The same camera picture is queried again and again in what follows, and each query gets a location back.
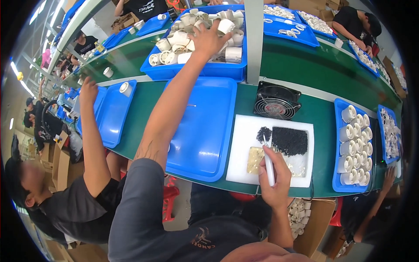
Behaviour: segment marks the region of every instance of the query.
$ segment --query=black t-shirt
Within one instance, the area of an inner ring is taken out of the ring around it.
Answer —
[[[61,134],[62,130],[62,121],[52,116],[49,112],[46,112],[44,115],[45,125],[54,136],[51,136],[45,131],[42,126],[43,110],[44,105],[41,101],[37,101],[33,111],[35,111],[34,137],[36,144],[38,145],[38,151],[41,151],[44,148],[44,143],[54,143],[54,136]]]
[[[109,239],[115,209],[121,201],[121,182],[111,179],[97,198],[87,190],[83,176],[64,191],[44,200],[40,209],[61,232],[89,244],[105,244]]]
[[[352,241],[361,223],[377,201],[378,192],[344,197],[341,209],[341,224],[347,241]],[[384,199],[377,214],[370,220],[362,237],[362,243],[377,244],[386,229],[387,220],[396,208],[397,200]]]
[[[165,0],[130,0],[124,4],[123,16],[133,12],[135,16],[147,22],[148,19],[167,12]]]
[[[85,38],[86,43],[84,43],[84,45],[77,44],[74,47],[74,51],[76,51],[78,54],[85,54],[95,48],[95,42],[97,42],[97,38],[94,36],[86,36]]]
[[[256,226],[236,216],[212,216],[167,232],[162,223],[164,172],[155,161],[134,161],[109,235],[109,261],[220,261],[260,241]]]
[[[342,7],[333,18],[333,21],[341,24],[349,33],[362,40],[365,45],[372,47],[374,39],[365,30],[355,8],[350,6]]]

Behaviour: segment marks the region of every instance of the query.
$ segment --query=red cable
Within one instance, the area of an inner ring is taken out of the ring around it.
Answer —
[[[185,11],[185,9],[183,8],[178,8],[175,5],[179,4],[180,0],[173,0],[173,3],[170,2],[170,0],[167,0],[167,3],[169,3],[170,5],[172,5],[175,9],[180,10],[180,11]]]

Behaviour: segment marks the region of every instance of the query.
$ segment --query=hand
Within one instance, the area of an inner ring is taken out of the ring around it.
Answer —
[[[209,60],[211,56],[218,53],[227,40],[233,36],[233,33],[230,32],[223,37],[219,37],[217,35],[219,24],[220,20],[216,19],[213,21],[210,29],[206,29],[204,23],[199,25],[200,30],[194,26],[195,36],[188,34],[188,37],[194,41],[195,54],[203,55],[205,56],[205,59]]]
[[[92,107],[98,95],[98,85],[91,77],[88,76],[84,80],[80,90],[80,106]]]
[[[272,209],[287,208],[288,191],[291,184],[291,171],[288,169],[282,154],[275,153],[271,148],[263,146],[265,154],[272,160],[274,165],[275,184],[269,186],[268,174],[266,172],[265,158],[259,164],[259,184],[261,186],[262,198]]]
[[[396,167],[390,166],[385,172],[385,178],[383,183],[382,192],[387,194],[390,191],[390,188],[393,186],[394,179],[396,178]]]
[[[360,40],[360,39],[356,39],[356,40],[355,40],[355,43],[357,44],[357,46],[359,46],[359,47],[360,47],[360,49],[361,49],[362,51],[365,51],[365,50],[367,49],[367,47],[365,46],[365,44],[364,44],[364,42],[363,42],[362,40]]]
[[[372,58],[372,48],[370,46],[367,46],[365,49],[367,55],[369,55]]]
[[[222,0],[209,0],[208,5],[222,5]]]

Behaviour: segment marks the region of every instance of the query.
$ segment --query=fan grille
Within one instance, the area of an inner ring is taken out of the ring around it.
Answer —
[[[270,118],[287,120],[294,116],[295,106],[278,98],[259,99],[255,104],[255,112]]]

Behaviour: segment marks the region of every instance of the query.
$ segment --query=white pen tool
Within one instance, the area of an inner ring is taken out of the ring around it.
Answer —
[[[266,143],[265,135],[263,135],[263,141],[265,142],[265,146],[268,146]],[[274,165],[272,164],[272,160],[269,156],[265,153],[265,164],[266,164],[266,172],[268,173],[268,181],[269,185],[273,187],[275,185],[275,176],[274,176]]]

